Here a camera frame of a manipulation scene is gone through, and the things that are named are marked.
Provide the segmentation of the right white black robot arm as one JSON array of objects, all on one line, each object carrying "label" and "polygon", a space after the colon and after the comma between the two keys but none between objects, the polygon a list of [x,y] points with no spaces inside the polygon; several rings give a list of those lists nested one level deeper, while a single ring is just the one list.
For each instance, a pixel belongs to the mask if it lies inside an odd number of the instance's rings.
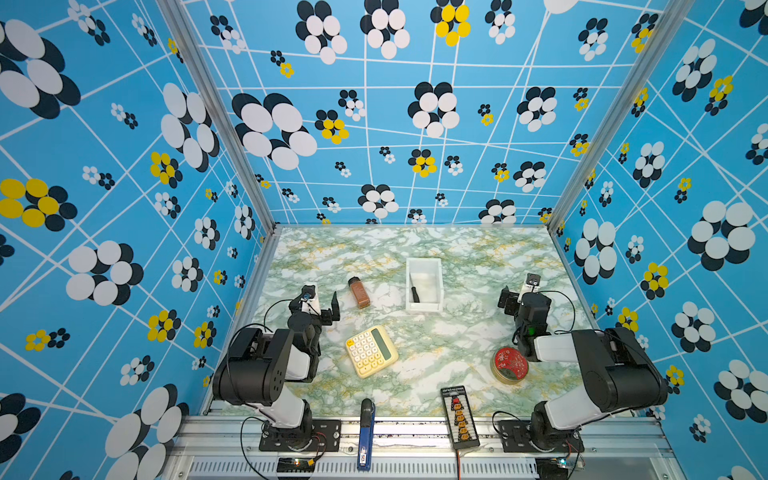
[{"label": "right white black robot arm", "polygon": [[623,327],[548,330],[551,299],[540,292],[500,292],[498,307],[514,319],[513,350],[529,363],[572,363],[582,384],[551,400],[537,403],[528,427],[530,442],[553,450],[581,427],[610,415],[663,405],[665,378]]}]

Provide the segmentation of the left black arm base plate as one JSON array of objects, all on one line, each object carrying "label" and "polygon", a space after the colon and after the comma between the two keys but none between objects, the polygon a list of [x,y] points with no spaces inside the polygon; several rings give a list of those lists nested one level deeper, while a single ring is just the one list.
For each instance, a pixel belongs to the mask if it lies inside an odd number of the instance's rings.
[{"label": "left black arm base plate", "polygon": [[338,419],[315,419],[296,428],[267,426],[262,431],[262,452],[337,452],[342,422]]}]

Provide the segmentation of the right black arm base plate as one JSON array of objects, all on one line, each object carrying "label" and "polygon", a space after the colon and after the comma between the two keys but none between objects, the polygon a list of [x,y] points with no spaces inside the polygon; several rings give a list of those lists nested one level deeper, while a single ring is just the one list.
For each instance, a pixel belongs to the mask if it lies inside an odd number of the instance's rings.
[{"label": "right black arm base plate", "polygon": [[576,454],[585,451],[575,430],[557,430],[546,421],[502,420],[495,423],[506,453]]}]

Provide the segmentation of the black screwdriver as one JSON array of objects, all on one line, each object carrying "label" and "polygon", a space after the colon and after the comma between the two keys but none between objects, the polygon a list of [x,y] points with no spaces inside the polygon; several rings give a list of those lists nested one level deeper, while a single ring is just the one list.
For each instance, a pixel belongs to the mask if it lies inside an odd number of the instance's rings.
[{"label": "black screwdriver", "polygon": [[410,284],[410,291],[411,291],[411,297],[412,297],[412,303],[420,303],[420,297],[418,294],[418,289],[414,283],[414,279],[411,274],[409,274],[409,284]]}]

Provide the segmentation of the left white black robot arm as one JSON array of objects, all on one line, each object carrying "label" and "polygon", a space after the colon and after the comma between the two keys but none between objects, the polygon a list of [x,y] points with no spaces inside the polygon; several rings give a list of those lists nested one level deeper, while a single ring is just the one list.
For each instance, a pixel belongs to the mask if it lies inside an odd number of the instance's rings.
[{"label": "left white black robot arm", "polygon": [[341,422],[313,417],[309,402],[295,395],[287,383],[311,383],[320,357],[320,335],[340,320],[338,297],[322,309],[313,285],[288,302],[285,328],[269,330],[251,323],[233,334],[217,367],[212,392],[216,400],[247,406],[265,419],[262,452],[320,453],[339,450]]}]

